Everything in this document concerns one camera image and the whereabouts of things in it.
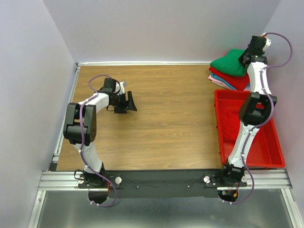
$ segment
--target green cloth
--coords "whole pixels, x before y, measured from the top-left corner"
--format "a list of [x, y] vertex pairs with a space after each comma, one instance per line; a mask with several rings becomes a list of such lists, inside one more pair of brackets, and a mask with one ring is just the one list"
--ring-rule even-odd
[[245, 75], [246, 69], [238, 62], [238, 58], [244, 51], [245, 50], [232, 49], [224, 57], [211, 62], [210, 66], [224, 74], [242, 77]]

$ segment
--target wooden table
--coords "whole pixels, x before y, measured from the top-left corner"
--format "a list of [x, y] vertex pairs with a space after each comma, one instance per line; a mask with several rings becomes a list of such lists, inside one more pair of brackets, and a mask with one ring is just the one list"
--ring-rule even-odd
[[[107, 170], [220, 168], [214, 90], [208, 65], [82, 66], [73, 102], [90, 97], [98, 74], [126, 81], [138, 112], [97, 114], [96, 149]], [[103, 78], [92, 85], [100, 89]], [[83, 169], [77, 150], [63, 141], [58, 171]]]

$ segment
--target gray wall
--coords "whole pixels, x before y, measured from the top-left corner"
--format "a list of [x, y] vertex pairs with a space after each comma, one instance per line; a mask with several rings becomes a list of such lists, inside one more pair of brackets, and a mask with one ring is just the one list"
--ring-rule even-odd
[[[304, 2], [282, 0], [266, 26], [265, 32], [279, 32], [294, 46], [291, 62], [267, 73], [269, 87], [278, 97], [275, 124], [284, 153], [286, 167], [293, 185], [297, 206], [304, 217]], [[282, 39], [270, 36], [272, 44], [266, 51], [269, 65], [286, 61], [289, 46]]]
[[44, 0], [76, 62], [209, 61], [263, 32], [280, 0]]
[[24, 228], [75, 62], [42, 0], [0, 0], [0, 31], [0, 227]]

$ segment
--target red tray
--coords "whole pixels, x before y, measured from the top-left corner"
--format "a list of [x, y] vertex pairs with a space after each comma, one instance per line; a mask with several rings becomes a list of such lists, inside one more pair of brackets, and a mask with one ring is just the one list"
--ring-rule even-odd
[[[231, 154], [239, 130], [238, 112], [248, 97], [248, 91], [217, 89], [214, 92], [215, 110], [218, 122], [218, 139], [222, 163]], [[283, 168], [282, 154], [273, 119], [256, 134], [247, 158], [250, 167]]]

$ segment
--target purple cable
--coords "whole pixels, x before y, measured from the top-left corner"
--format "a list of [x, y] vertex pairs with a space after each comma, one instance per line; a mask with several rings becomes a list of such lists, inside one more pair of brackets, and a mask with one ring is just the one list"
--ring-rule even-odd
[[[272, 118], [272, 116], [273, 116], [273, 113], [274, 113], [274, 107], [275, 107], [275, 106], [274, 106], [274, 102], [273, 102], [273, 100], [271, 99], [270, 95], [267, 93], [267, 91], [266, 91], [266, 89], [265, 89], [265, 84], [264, 84], [264, 81], [263, 81], [263, 71], [266, 70], [266, 69], [268, 69], [268, 68], [276, 68], [276, 67], [285, 66], [287, 63], [289, 63], [289, 61], [291, 60], [291, 58], [292, 58], [292, 56], [293, 56], [293, 53], [294, 53], [294, 51], [293, 51], [293, 46], [292, 46], [290, 40], [289, 40], [287, 37], [283, 36], [282, 34], [276, 33], [276, 32], [267, 32], [267, 33], [265, 33], [265, 36], [266, 36], [266, 35], [277, 35], [277, 36], [280, 36], [280, 37], [284, 38], [284, 39], [287, 41], [287, 43], [288, 43], [288, 45], [289, 45], [289, 47], [290, 47], [290, 56], [289, 56], [289, 58], [287, 59], [287, 61], [284, 62], [283, 64], [279, 64], [279, 65], [276, 65], [276, 66], [266, 66], [266, 67], [262, 68], [262, 70], [260, 71], [260, 80], [261, 80], [261, 84], [262, 84], [262, 90], [263, 90], [264, 94], [267, 96], [268, 100], [270, 101], [270, 106], [271, 106], [271, 108], [270, 108], [270, 115], [269, 115], [269, 117], [266, 119], [265, 122], [263, 122], [263, 123], [261, 123], [261, 124], [259, 124], [259, 125], [257, 125], [257, 126], [254, 126], [253, 128], [250, 129], [249, 134], [247, 135], [247, 137], [246, 137], [246, 139], [245, 139], [245, 142], [244, 142], [244, 145], [243, 145], [243, 147], [242, 147], [242, 152], [241, 152], [241, 154], [244, 154], [244, 152], [245, 152], [245, 146], [246, 146], [246, 144], [247, 144], [247, 142], [248, 142], [248, 140], [249, 140], [249, 137], [250, 137], [252, 131], [253, 131], [255, 128], [259, 128], [259, 127], [262, 127], [262, 126], [264, 126], [265, 124], [267, 124], [267, 123], [271, 120], [271, 118]], [[246, 170], [247, 170], [247, 172], [249, 173], [249, 176], [250, 176], [250, 178], [251, 178], [251, 180], [252, 180], [252, 188], [251, 188], [250, 192], [248, 193], [248, 195], [246, 195], [241, 201], [236, 201], [236, 202], [228, 202], [228, 201], [227, 201], [228, 203], [231, 203], [231, 204], [238, 204], [238, 203], [244, 202], [245, 200], [247, 200], [247, 199], [252, 195], [253, 190], [254, 190], [254, 188], [255, 188], [255, 181], [254, 181], [254, 179], [253, 179], [253, 176], [252, 176], [252, 173], [251, 173], [250, 169], [249, 169], [249, 168], [247, 167], [247, 165], [246, 165], [246, 162], [245, 162], [245, 159], [244, 159], [243, 156], [242, 156], [242, 162], [243, 162], [244, 167], [246, 168]]]
[[[95, 78], [100, 77], [100, 76], [106, 76], [106, 77], [111, 78], [111, 77], [108, 76], [108, 75], [97, 75], [97, 76], [93, 77], [93, 78], [89, 81], [89, 87], [90, 87], [91, 89], [93, 89], [94, 91], [96, 91], [96, 90], [95, 90], [93, 87], [91, 87], [90, 83], [91, 83]], [[117, 200], [117, 198], [118, 198], [117, 189], [115, 188], [115, 186], [113, 185], [113, 183], [112, 183], [109, 179], [107, 179], [105, 176], [103, 176], [103, 175], [101, 175], [100, 173], [98, 173], [97, 171], [95, 171], [95, 170], [90, 166], [90, 164], [88, 164], [88, 162], [85, 160], [85, 158], [84, 158], [84, 156], [83, 156], [83, 150], [82, 150], [83, 147], [84, 147], [84, 144], [85, 144], [85, 132], [84, 132], [84, 125], [83, 125], [83, 118], [82, 118], [82, 110], [83, 110], [83, 108], [84, 108], [84, 106], [85, 106], [85, 104], [86, 104], [87, 102], [93, 100], [93, 99], [96, 98], [97, 96], [98, 96], [98, 95], [94, 95], [94, 96], [90, 97], [90, 98], [88, 99], [88, 101], [84, 101], [84, 102], [80, 105], [80, 110], [79, 110], [79, 121], [80, 121], [80, 131], [81, 131], [80, 157], [81, 157], [83, 163], [84, 163], [86, 166], [88, 166], [88, 168], [89, 168], [93, 173], [95, 173], [97, 176], [101, 177], [101, 178], [102, 178], [103, 180], [105, 180], [106, 182], [110, 183], [110, 185], [112, 185], [112, 187], [113, 187], [113, 190], [114, 190], [114, 192], [115, 192], [115, 198], [114, 198], [114, 200], [112, 201], [112, 203], [110, 203], [110, 204], [105, 204], [105, 205], [104, 205], [104, 204], [97, 204], [97, 203], [95, 203], [95, 202], [92, 201], [92, 204], [94, 204], [94, 205], [96, 205], [96, 206], [98, 206], [98, 207], [103, 207], [103, 208], [105, 208], [105, 207], [110, 207], [110, 206], [114, 205], [114, 203], [116, 202], [116, 200]]]

